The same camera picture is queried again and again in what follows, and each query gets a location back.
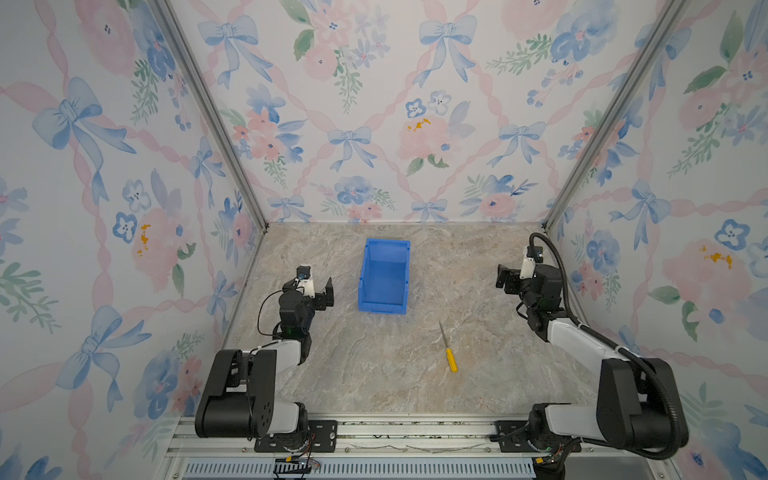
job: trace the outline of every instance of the blue plastic bin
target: blue plastic bin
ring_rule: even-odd
[[[410,273],[411,242],[369,238],[357,287],[358,309],[405,315]]]

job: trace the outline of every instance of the green leaf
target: green leaf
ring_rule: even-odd
[[[414,158],[411,161],[411,164],[408,166],[408,171],[406,172],[406,177],[409,177],[416,173],[417,171],[421,170],[424,166],[424,159],[421,157]]]
[[[294,22],[310,23],[310,16],[306,13],[306,8],[304,8],[304,5],[301,5],[299,0],[280,0],[280,4],[286,9],[286,13]]]
[[[714,82],[717,81],[718,78],[722,77],[723,74],[727,70],[725,67],[716,66],[712,67],[709,70],[702,71],[696,77],[688,84],[688,87],[683,92],[684,94],[688,94],[692,91],[696,91],[699,88],[709,87]]]
[[[18,270],[18,268],[19,268],[20,266],[21,266],[21,264],[20,264],[19,262],[14,262],[14,263],[11,263],[10,265],[8,265],[8,266],[5,268],[5,272],[3,272],[3,274],[2,274],[2,275],[3,275],[3,276],[11,276],[11,275],[13,275],[13,273],[14,273],[16,270]]]
[[[736,11],[730,15],[728,26],[725,27],[725,33],[723,33],[723,40],[720,41],[720,56],[725,58],[725,61],[730,65],[730,61],[736,56],[741,46],[741,41],[744,38],[744,25],[741,23],[741,18],[736,15]]]
[[[671,285],[660,286],[649,292],[648,296],[662,303],[666,303],[667,305],[672,305],[673,303],[677,303],[680,299],[680,291]]]
[[[304,30],[296,37],[296,41],[293,43],[293,56],[296,57],[296,61],[299,61],[304,54],[312,48],[315,44],[315,31]]]
[[[171,272],[171,277],[174,279],[174,286],[176,291],[184,298],[184,269],[178,263],[174,265],[174,269]]]
[[[686,302],[683,303],[683,328],[685,329],[686,333],[688,333],[688,336],[692,339],[694,339],[694,342],[699,341],[699,336],[696,334],[696,327],[699,326],[698,322],[689,322],[688,316],[692,313],[698,310],[696,305],[694,305],[693,302]]]
[[[187,243],[187,253],[184,252],[181,248],[177,250],[176,256],[179,257],[179,260],[186,260],[189,257],[192,257],[192,253],[194,253],[194,249],[197,247],[197,243],[192,243],[191,245]]]

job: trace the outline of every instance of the screwdriver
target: screwdriver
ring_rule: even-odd
[[[451,371],[456,373],[458,372],[456,359],[453,358],[453,351],[451,350],[451,347],[448,346],[448,339],[445,338],[445,330],[442,329],[442,322],[438,323],[440,325],[440,333],[442,333],[442,341],[445,342],[445,354],[448,355],[448,364],[451,366]]]

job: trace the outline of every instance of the stone-patterned surface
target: stone-patterned surface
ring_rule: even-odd
[[[495,288],[496,265],[517,266],[533,225],[272,224],[249,280],[229,348],[251,349],[264,297],[313,266],[317,288],[333,277],[336,305],[318,312],[312,350],[278,379],[280,395],[311,412],[527,412],[536,402],[594,401],[597,379],[542,342]],[[357,284],[366,238],[411,240],[408,314],[363,313]],[[267,300],[261,330],[278,320]],[[441,320],[458,373],[451,373]]]

